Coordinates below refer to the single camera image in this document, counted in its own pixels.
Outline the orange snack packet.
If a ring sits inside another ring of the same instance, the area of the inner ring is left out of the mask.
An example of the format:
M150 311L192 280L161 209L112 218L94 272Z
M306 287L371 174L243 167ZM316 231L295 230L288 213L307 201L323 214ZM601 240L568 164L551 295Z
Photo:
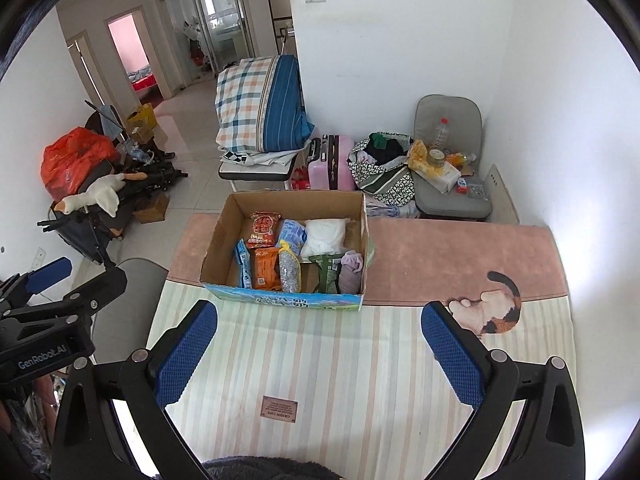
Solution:
M279 248L256 248L253 258L253 286L254 289L281 290Z

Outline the lilac soft cloth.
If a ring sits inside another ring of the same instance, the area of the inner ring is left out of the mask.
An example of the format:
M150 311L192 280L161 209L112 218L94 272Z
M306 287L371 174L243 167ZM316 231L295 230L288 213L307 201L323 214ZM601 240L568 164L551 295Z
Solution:
M357 295L360 293L363 258L359 252L350 250L342 255L337 285L341 294Z

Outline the yellow silver scouring sponge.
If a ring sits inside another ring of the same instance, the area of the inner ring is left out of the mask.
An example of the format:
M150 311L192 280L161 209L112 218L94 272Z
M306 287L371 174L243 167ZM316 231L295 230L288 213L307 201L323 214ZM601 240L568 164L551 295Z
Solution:
M291 252L288 245L279 248L278 263L282 292L298 294L302 291L302 271L298 257Z

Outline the green snack packet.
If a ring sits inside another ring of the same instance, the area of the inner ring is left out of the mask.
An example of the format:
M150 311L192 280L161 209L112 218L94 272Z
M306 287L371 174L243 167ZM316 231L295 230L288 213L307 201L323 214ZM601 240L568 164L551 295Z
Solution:
M338 294L340 292L338 278L342 268L342 255L315 255L311 256L309 260L319 271L318 283L314 288L314 292L318 292L318 294Z

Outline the red wet wipes packet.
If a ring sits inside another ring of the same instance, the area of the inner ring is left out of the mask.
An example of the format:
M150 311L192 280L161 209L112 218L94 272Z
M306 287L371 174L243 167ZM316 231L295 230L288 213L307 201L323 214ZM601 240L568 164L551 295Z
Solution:
M252 230L246 241L248 249L269 248L277 243L281 215L271 211L254 211Z

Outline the blue slim packet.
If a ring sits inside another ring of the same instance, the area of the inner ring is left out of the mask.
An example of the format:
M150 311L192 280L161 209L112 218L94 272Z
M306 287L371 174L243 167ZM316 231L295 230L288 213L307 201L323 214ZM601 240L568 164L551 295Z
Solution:
M241 288L251 289L253 287L253 279L250 251L242 238L240 238L235 245L234 256L239 268L239 286Z

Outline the grey round chair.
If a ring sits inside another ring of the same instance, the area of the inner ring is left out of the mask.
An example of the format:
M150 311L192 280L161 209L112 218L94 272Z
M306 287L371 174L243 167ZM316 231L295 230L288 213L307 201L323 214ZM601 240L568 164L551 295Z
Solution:
M146 347L168 270L143 258L119 266L127 278L125 291L93 318L94 362L119 362Z

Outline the black folded stroller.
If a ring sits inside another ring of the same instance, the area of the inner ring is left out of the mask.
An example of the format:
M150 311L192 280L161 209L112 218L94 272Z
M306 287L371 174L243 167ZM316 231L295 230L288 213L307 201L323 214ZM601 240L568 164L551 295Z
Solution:
M154 138L147 144L137 143L127 132L127 122L122 122L111 105L89 103L92 114L84 127L101 136L107 136L119 154L117 162L104 160L96 166L81 187L75 193L82 193L99 177L108 174L148 175L142 181L128 181L117 193L119 207L115 218L111 218L99 206L90 206L62 214L55 211L56 202L52 198L48 216L38 223L44 232L55 232L59 237L76 249L85 258L102 266L111 266L113 261L108 255L107 246L112 240L119 240L125 234L127 226L134 218L134 205L141 197L149 197L156 192L164 192L189 174L174 165L175 154L162 150Z

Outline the white goose plush toy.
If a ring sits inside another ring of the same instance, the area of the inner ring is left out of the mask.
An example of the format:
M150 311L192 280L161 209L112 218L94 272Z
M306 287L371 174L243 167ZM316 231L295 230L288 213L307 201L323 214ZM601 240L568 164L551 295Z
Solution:
M128 181L142 181L147 177L148 175L144 172L108 174L99 177L89 185L85 192L62 198L54 206L54 210L62 212L62 214L71 214L76 210L96 205L111 218L115 218L119 207L117 193L125 187Z

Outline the small brown label card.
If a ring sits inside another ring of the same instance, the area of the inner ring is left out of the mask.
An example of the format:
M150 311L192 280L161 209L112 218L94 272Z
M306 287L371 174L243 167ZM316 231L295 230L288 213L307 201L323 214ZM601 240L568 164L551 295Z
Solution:
M288 424L295 424L297 418L298 403L295 400L276 398L275 396L263 396L260 406L260 416L272 420L280 420Z

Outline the small brown cardboard box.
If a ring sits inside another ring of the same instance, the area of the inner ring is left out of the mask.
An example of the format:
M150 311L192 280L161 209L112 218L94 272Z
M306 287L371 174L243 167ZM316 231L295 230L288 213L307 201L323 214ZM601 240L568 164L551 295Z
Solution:
M166 217L169 196L156 192L149 197L141 197L134 205L134 218L141 224L162 222Z

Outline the orange plastic bag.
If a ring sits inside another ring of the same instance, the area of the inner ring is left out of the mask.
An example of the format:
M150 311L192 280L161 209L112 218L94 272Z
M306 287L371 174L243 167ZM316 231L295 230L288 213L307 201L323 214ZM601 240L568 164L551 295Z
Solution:
M44 149L40 177L51 197L58 202L74 195L90 172L104 160L119 160L113 142L107 136L77 127Z

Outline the yellow bag on floor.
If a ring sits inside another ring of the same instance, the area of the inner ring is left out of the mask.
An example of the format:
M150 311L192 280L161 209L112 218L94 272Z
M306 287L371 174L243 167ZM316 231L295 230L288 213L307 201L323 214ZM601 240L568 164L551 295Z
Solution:
M127 118L128 134L139 144L147 144L154 138L157 120L151 104L139 105Z

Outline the cardboard box with printed sides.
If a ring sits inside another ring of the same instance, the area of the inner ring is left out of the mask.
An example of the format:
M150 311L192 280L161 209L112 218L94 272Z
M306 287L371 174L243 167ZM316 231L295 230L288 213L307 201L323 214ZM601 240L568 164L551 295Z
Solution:
M360 192L237 192L226 199L201 265L220 299L358 311L368 265Z

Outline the white cotton pad bag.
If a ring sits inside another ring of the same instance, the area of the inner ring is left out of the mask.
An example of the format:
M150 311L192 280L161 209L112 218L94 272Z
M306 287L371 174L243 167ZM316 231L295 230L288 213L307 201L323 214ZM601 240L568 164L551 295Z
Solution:
M347 219L314 219L305 223L306 242L300 252L304 261L314 256L337 255L344 249Z

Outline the white bench chair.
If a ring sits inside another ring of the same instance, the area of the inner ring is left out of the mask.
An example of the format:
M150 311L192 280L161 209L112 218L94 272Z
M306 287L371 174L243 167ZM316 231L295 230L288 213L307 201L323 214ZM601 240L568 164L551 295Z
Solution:
M218 176L230 183L236 192L238 182L280 182L286 190L291 188L294 170L303 165L308 154L310 142L301 150L272 153L233 153L227 152L220 159Z

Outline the grey chair with clutter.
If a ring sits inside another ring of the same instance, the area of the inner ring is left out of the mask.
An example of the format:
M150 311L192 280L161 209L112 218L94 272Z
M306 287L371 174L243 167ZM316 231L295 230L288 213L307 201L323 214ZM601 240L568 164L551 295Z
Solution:
M483 143L483 123L480 109L462 96L430 94L416 106L412 140L421 140L431 152L435 127L439 119L449 120L449 139L444 157L460 171L461 178L451 192L440 194L428 182L411 170L414 200L427 217L484 221L491 213L491 202L477 174Z

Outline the yellow snack bag on chair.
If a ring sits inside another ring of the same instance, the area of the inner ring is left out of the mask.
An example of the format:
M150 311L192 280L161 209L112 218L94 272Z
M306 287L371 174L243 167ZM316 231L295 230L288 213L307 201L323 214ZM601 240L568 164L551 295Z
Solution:
M408 166L440 194L447 194L456 186L461 174L446 161L441 150L435 148L435 153L438 157L432 159L424 142L415 140L408 151Z

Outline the black white patterned bag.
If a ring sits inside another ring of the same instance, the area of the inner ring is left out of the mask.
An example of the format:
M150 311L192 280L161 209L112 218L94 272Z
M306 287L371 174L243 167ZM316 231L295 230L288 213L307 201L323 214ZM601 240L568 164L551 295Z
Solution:
M372 132L354 145L347 166L356 188L387 206L406 206L414 199L408 166L411 136L397 132Z

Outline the red box by suitcase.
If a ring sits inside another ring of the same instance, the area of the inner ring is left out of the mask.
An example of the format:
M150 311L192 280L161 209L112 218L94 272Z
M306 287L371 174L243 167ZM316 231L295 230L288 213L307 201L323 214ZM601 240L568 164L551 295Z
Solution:
M306 191L311 189L310 179L308 174L308 169L306 167L300 166L296 167L293 172L291 179L288 181L292 190L295 191Z

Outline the clear plastic bottle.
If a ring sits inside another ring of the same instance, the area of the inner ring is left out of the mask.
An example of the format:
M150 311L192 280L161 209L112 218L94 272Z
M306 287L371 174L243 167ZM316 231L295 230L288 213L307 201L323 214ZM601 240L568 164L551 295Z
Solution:
M435 127L432 148L445 151L449 139L449 120L446 117L439 119L439 123Z

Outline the pink suitcase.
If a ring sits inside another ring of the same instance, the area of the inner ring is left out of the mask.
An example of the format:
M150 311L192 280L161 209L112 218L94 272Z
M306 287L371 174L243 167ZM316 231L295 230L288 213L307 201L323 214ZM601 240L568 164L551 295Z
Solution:
M355 143L349 136L325 134L312 138L307 171L312 190L353 191L354 178L347 159Z

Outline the plaid and blue pillow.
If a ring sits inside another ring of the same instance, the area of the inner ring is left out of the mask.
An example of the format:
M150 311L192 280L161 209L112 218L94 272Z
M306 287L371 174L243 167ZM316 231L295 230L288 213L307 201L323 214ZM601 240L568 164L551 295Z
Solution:
M218 148L236 154L298 151L314 125L308 120L297 58L243 58L217 78Z

